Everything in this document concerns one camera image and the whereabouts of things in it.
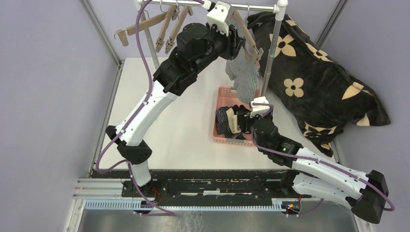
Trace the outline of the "black underwear beige waistband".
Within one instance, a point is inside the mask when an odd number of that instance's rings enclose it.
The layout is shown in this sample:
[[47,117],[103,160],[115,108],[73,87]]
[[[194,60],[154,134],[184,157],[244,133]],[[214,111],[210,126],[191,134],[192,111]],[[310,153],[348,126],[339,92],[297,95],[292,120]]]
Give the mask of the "black underwear beige waistband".
[[251,113],[251,110],[246,108],[244,105],[234,105],[226,111],[227,116],[228,116],[228,121],[229,121],[229,127],[232,131],[232,133],[240,133],[241,130],[238,127],[237,124],[237,114],[238,113]]

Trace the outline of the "grey striped underwear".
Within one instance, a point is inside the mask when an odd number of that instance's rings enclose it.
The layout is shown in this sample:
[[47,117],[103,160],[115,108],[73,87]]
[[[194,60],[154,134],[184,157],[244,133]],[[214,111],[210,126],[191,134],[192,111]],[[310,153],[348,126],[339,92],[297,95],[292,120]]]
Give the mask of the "grey striped underwear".
[[252,63],[251,54],[244,44],[236,58],[226,61],[225,73],[234,82],[237,98],[249,103],[253,101],[259,77],[259,65]]

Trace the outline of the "beige hanger of grey underwear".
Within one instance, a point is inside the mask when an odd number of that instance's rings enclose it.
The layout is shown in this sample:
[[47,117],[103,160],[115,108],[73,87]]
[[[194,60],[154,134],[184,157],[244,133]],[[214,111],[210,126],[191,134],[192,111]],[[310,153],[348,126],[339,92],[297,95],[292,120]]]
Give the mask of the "beige hanger of grey underwear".
[[257,48],[254,38],[252,37],[250,31],[248,30],[243,18],[240,16],[240,13],[236,9],[234,9],[234,11],[233,11],[233,18],[238,23],[241,31],[243,32],[243,35],[244,35],[247,43],[249,44],[249,46],[251,48],[252,63],[253,64],[259,63],[259,61],[260,61],[260,59],[261,59],[261,57],[264,53],[263,49],[262,48],[259,48],[259,49]]

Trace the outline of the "dark blue striped underwear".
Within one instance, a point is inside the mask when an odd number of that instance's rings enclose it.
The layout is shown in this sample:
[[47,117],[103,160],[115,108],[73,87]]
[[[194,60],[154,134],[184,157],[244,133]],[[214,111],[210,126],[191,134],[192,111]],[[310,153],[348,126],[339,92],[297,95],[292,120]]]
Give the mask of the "dark blue striped underwear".
[[246,138],[241,132],[236,134],[232,133],[229,127],[228,116],[226,113],[226,111],[228,111],[229,109],[231,109],[231,107],[223,106],[215,111],[215,125],[217,134],[224,135],[224,137],[228,139],[245,140]]

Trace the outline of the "beige hanger of black underwear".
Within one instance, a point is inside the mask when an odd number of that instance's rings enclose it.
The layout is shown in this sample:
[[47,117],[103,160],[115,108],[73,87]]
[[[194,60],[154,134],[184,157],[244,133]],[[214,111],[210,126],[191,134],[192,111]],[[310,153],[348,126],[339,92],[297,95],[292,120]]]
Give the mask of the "beige hanger of black underwear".
[[190,7],[190,6],[184,6],[182,12],[178,14],[176,24],[174,25],[173,29],[171,30],[169,38],[168,38],[168,40],[166,41],[166,44],[165,44],[165,54],[169,54],[171,52],[173,46],[175,45],[176,37],[177,37],[181,27],[182,27],[182,24],[185,21],[187,15],[193,15],[193,10],[192,10],[192,7]]

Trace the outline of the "beige hanger of striped underwear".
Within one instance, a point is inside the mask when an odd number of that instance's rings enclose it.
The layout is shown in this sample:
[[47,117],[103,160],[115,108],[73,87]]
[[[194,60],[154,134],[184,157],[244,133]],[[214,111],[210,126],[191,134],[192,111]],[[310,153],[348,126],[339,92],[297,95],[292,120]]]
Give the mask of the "beige hanger of striped underwear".
[[176,13],[176,5],[170,5],[168,7],[167,12],[165,13],[165,18],[162,22],[162,27],[157,37],[157,40],[156,40],[156,46],[155,46],[156,53],[159,53],[164,45],[164,38],[165,38],[166,31],[175,13]]

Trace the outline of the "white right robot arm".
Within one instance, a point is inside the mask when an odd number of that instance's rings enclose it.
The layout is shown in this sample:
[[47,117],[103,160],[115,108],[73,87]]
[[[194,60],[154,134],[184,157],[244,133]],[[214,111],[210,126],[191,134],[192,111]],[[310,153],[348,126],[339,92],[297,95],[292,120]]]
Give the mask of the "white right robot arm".
[[297,141],[280,135],[271,115],[239,112],[238,128],[251,135],[258,151],[289,168],[279,184],[282,195],[319,197],[348,208],[355,216],[379,224],[383,212],[394,211],[385,176],[322,159]]

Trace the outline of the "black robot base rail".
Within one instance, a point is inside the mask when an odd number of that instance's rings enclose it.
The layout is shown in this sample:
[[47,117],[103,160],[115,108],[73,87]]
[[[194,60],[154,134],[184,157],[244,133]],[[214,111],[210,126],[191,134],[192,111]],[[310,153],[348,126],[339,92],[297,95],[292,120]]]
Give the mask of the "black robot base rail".
[[140,190],[167,206],[271,206],[272,199],[309,199],[283,184],[288,170],[152,170]]

